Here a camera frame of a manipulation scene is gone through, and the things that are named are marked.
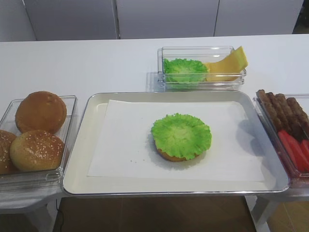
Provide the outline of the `sesame bun top left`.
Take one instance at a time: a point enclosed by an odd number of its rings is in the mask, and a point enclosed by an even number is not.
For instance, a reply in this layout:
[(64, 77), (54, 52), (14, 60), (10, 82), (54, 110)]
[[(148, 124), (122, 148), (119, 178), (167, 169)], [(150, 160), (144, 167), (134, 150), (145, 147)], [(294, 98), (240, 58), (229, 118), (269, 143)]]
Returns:
[(18, 169), (10, 159), (10, 146), (16, 135), (5, 130), (0, 130), (0, 174), (15, 173)]

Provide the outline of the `clear plastic meat container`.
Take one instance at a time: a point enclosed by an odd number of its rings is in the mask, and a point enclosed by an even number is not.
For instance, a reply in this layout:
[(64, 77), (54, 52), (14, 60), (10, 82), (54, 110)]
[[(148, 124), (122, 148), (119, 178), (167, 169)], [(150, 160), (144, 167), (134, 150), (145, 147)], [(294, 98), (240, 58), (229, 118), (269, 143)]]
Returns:
[[(309, 102), (308, 95), (284, 95), (286, 100), (289, 97), (294, 97), (298, 103), (301, 100), (303, 103)], [(283, 143), (281, 142), (278, 132), (276, 132), (272, 122), (267, 115), (267, 111), (264, 109), (264, 106), (261, 104), (259, 98), (256, 96), (254, 98), (256, 102), (258, 116), (269, 136), (278, 156), (281, 160), (287, 174), (290, 178), (290, 187), (291, 188), (307, 188), (309, 186), (309, 173), (303, 173), (296, 169), (295, 165), (293, 164), (292, 160), (290, 159), (288, 152), (286, 151)]]

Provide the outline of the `white metal tray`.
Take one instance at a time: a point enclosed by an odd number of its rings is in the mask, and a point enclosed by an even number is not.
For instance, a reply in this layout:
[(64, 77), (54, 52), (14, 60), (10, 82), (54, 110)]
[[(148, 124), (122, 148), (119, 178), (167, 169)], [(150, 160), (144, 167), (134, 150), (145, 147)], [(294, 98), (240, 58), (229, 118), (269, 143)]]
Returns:
[[(247, 114), (262, 150), (264, 180), (215, 181), (137, 177), (89, 176), (109, 101), (121, 102), (238, 102)], [(249, 194), (281, 192), (289, 187), (289, 177), (258, 117), (251, 99), (239, 91), (100, 93), (86, 105), (78, 135), (63, 177), (63, 188), (73, 195), (155, 195), (155, 194)]]

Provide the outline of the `green lettuce leaf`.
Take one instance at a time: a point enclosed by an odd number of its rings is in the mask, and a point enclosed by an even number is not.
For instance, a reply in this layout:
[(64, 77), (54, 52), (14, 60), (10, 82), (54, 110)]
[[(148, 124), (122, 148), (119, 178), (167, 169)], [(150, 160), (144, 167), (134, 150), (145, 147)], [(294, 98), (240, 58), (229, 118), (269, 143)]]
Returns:
[(192, 160), (211, 147), (210, 127), (191, 115), (175, 113), (156, 120), (151, 128), (156, 149)]
[(165, 58), (163, 69), (166, 82), (202, 82), (209, 73), (209, 69), (201, 61), (186, 58)]

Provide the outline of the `white paper sheet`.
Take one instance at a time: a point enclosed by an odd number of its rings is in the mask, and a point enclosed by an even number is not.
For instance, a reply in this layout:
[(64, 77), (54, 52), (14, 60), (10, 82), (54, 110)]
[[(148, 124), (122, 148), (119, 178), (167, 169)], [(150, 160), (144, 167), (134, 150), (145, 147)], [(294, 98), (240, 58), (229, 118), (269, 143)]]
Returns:
[[(156, 120), (174, 113), (196, 116), (210, 127), (212, 144), (208, 151), (183, 162), (171, 162), (158, 154), (151, 128)], [(261, 182), (262, 153), (238, 102), (111, 100), (88, 175)]]

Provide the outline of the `green lettuce leaf in container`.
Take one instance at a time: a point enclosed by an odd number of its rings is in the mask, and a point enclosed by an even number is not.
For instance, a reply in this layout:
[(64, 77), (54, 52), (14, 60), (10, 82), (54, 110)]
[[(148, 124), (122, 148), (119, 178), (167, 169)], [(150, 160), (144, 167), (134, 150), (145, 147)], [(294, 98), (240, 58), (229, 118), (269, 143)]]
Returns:
[(165, 58), (163, 69), (166, 82), (202, 82), (209, 73), (209, 69), (201, 61), (186, 58)]

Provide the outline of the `clear plastic lettuce cheese container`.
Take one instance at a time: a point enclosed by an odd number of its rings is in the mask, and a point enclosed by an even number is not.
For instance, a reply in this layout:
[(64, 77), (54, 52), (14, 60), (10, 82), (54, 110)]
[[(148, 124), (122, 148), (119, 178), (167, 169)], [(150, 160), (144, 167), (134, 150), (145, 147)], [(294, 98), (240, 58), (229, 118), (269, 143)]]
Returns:
[(207, 62), (217, 62), (228, 56), (233, 50), (232, 46), (179, 46), (179, 47), (162, 47), (158, 50), (157, 62), (157, 82), (165, 91), (204, 91), (204, 90), (239, 90), (244, 84), (246, 68), (240, 72), (241, 78), (235, 81), (226, 82), (166, 82), (163, 69), (163, 59), (174, 60), (176, 58), (186, 58), (199, 60), (203, 64)]

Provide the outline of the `sesame bun top right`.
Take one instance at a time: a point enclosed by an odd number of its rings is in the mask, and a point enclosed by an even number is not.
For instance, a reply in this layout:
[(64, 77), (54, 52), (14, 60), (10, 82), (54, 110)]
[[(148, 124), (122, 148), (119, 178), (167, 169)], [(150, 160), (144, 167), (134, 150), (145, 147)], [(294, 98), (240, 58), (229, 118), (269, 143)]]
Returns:
[(10, 158), (23, 172), (53, 170), (59, 167), (64, 143), (57, 136), (44, 130), (27, 131), (10, 145)]

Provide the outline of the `red tomato slice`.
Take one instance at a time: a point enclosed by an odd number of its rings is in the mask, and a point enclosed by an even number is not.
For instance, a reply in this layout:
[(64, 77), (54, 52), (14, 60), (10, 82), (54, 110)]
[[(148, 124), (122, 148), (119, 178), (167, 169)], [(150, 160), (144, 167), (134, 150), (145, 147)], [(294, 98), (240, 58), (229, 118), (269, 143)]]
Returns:
[(281, 130), (278, 132), (278, 136), (283, 143), (286, 151), (290, 159), (292, 160), (293, 164), (295, 165), (296, 169), (303, 173), (309, 172), (309, 161), (306, 160), (301, 147), (300, 143), (294, 137), (289, 135), (285, 130)]
[(302, 140), (302, 142), (300, 143), (300, 147), (306, 160), (309, 161), (309, 140)]

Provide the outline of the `white table leg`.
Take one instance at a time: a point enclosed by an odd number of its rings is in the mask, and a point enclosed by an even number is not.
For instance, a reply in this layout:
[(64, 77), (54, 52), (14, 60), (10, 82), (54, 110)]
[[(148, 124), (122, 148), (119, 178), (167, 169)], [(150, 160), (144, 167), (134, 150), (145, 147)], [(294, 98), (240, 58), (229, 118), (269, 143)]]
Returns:
[(271, 232), (267, 220), (279, 206), (279, 202), (268, 200), (261, 196), (245, 196), (251, 218), (257, 232)]

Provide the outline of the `plain bun bottom half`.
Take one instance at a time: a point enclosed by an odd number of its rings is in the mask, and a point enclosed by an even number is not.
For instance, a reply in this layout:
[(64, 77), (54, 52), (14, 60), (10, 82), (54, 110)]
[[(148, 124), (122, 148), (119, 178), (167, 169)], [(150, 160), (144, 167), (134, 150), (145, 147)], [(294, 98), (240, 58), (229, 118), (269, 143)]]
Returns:
[(64, 124), (66, 115), (66, 105), (58, 95), (38, 91), (22, 100), (15, 113), (15, 124), (22, 133), (45, 130), (54, 134)]

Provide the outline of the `clear plastic bun container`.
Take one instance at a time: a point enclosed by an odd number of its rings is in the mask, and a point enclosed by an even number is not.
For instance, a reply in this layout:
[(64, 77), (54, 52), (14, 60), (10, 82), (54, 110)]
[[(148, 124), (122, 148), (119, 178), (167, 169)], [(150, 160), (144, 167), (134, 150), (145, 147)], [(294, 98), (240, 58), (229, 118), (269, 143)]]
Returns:
[(74, 95), (60, 96), (66, 104), (67, 116), (61, 129), (55, 134), (64, 143), (64, 151), (60, 165), (53, 170), (15, 172), (0, 176), (0, 190), (14, 191), (20, 189), (39, 188), (57, 185), (61, 182), (70, 151), (73, 146), (77, 126), (77, 97)]

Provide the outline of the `brown meat patty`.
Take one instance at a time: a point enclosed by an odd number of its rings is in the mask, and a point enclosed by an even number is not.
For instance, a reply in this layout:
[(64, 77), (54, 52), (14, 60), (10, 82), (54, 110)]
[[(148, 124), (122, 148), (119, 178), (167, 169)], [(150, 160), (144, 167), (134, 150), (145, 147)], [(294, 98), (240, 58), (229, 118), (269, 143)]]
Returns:
[(287, 125), (285, 126), (285, 130), (297, 139), (299, 142), (303, 139), (303, 130), (301, 129), (300, 123), (298, 119), (292, 112), (291, 107), (288, 105), (285, 96), (281, 93), (276, 94), (276, 99), (279, 101), (279, 104), (282, 108), (283, 114), (287, 120)]
[(276, 99), (276, 95), (274, 95), (272, 92), (268, 92), (266, 93), (267, 96), (270, 98), (276, 112), (277, 112), (277, 115), (278, 115), (278, 118), (281, 120), (282, 122), (282, 126), (283, 126), (283, 129), (281, 130), (285, 130), (285, 126), (287, 125), (287, 120), (285, 118), (285, 115), (283, 114), (283, 111), (282, 111), (282, 108), (279, 104), (279, 101)]
[(264, 106), (264, 109), (267, 111), (270, 121), (272, 122), (276, 132), (279, 132), (283, 129), (282, 122), (278, 118), (277, 112), (263, 89), (257, 91), (257, 97), (259, 98), (261, 104)]
[(309, 117), (303, 111), (302, 107), (298, 103), (298, 101), (294, 97), (287, 98), (287, 103), (290, 106), (291, 110), (293, 111), (294, 115), (296, 116), (298, 123), (303, 130), (304, 138), (309, 138)]

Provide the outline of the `yellow cheese slice rolled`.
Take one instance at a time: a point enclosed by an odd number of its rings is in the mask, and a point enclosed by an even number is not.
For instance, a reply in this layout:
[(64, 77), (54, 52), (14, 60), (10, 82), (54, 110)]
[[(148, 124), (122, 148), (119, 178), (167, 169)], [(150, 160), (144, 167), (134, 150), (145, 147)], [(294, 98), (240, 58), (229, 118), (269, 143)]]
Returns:
[(238, 78), (241, 78), (240, 73), (213, 73), (210, 72), (206, 74), (206, 81), (208, 82), (226, 82), (226, 81), (235, 81)]

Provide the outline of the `sesame bun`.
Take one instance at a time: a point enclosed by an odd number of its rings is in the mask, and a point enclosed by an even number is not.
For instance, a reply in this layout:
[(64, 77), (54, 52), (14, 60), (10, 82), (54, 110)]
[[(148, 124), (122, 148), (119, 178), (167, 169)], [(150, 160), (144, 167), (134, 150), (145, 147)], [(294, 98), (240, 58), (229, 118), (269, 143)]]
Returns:
[(44, 130), (27, 131), (10, 145), (10, 158), (23, 172), (53, 170), (59, 167), (64, 143), (57, 136)]
[(18, 169), (10, 159), (10, 146), (16, 135), (5, 130), (0, 130), (0, 174), (15, 173)]

